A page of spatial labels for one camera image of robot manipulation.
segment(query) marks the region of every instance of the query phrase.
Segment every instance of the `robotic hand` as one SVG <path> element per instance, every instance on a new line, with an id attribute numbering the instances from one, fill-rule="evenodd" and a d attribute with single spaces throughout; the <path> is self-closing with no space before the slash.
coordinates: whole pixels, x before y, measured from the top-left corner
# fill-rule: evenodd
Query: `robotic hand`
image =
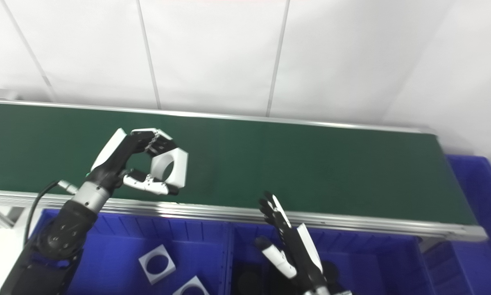
<path id="1" fill-rule="evenodd" d="M 269 192 L 264 195 L 265 199 L 259 201 L 260 211 L 264 213 L 265 221 L 278 230 L 285 248 L 280 251 L 263 236 L 256 238 L 256 247 L 291 280 L 300 294 L 330 295 L 320 257 L 305 224 L 292 228 L 276 196 Z M 351 292 L 342 290 L 337 294 L 350 295 Z"/>
<path id="2" fill-rule="evenodd" d="M 152 159 L 150 172 L 126 170 L 129 158 L 141 152 Z M 86 234 L 114 190 L 124 183 L 158 195 L 176 195 L 185 185 L 187 157 L 187 153 L 159 129 L 134 129 L 129 135 L 118 129 L 73 198 L 28 240 L 0 295 L 62 295 L 80 263 Z M 164 180 L 163 173 L 171 162 L 174 168 Z"/>

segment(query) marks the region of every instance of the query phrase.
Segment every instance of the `white square block with hole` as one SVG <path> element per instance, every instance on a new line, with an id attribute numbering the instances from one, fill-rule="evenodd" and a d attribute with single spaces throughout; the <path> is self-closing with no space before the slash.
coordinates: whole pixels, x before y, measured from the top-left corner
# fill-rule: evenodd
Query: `white square block with hole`
<path id="1" fill-rule="evenodd" d="M 202 285 L 202 282 L 200 282 L 200 279 L 197 276 L 194 276 L 186 282 L 183 286 L 180 287 L 180 289 L 176 290 L 172 295 L 182 295 L 182 293 L 191 288 L 191 287 L 196 287 L 199 288 L 204 292 L 204 295 L 209 295 L 209 292 L 207 292 L 206 288 Z"/>
<path id="2" fill-rule="evenodd" d="M 147 264 L 153 257 L 156 256 L 165 256 L 167 260 L 169 260 L 169 262 L 167 263 L 167 267 L 165 267 L 165 269 L 162 272 L 150 273 L 147 271 Z M 151 284 L 156 284 L 159 280 L 170 275 L 173 271 L 176 270 L 176 265 L 174 265 L 174 263 L 172 262 L 171 256 L 169 256 L 169 253 L 167 252 L 167 250 L 165 250 L 165 246 L 163 245 L 160 245 L 154 248 L 153 250 L 150 250 L 150 252 L 138 258 L 138 261 L 142 265 L 145 275 L 147 276 Z"/>

